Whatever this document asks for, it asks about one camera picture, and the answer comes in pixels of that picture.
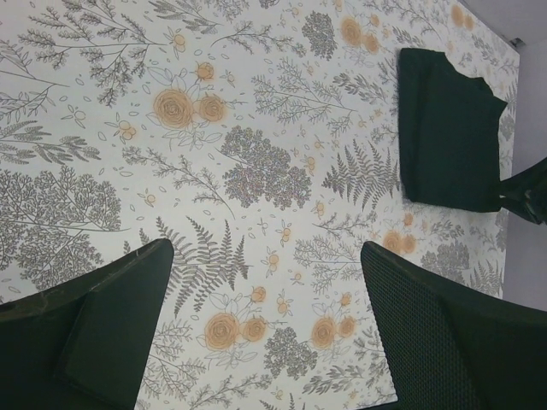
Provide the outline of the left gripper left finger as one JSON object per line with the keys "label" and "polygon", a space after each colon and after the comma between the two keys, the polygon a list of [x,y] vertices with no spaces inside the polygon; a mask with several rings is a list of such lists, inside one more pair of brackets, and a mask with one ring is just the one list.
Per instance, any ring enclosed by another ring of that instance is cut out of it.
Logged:
{"label": "left gripper left finger", "polygon": [[157,239],[1,306],[3,409],[132,409],[174,259]]}

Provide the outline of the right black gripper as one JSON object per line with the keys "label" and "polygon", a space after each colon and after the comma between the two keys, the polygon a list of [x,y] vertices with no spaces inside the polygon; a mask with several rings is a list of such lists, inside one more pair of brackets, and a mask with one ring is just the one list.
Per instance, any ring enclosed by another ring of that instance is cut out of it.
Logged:
{"label": "right black gripper", "polygon": [[499,187],[501,207],[536,225],[546,223],[546,162],[544,158]]}

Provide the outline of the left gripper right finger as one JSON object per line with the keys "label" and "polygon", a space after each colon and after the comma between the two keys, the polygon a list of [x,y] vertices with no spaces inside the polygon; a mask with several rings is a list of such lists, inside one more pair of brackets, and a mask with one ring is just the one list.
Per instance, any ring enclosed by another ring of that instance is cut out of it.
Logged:
{"label": "left gripper right finger", "polygon": [[443,278],[379,246],[361,264],[395,409],[544,409],[546,313]]}

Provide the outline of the black t shirt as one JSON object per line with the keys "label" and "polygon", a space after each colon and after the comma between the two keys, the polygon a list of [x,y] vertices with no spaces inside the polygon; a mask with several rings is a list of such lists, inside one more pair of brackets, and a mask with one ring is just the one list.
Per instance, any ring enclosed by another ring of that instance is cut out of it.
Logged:
{"label": "black t shirt", "polygon": [[507,103],[443,52],[403,48],[397,59],[400,176],[411,202],[493,213],[499,199],[499,122]]}

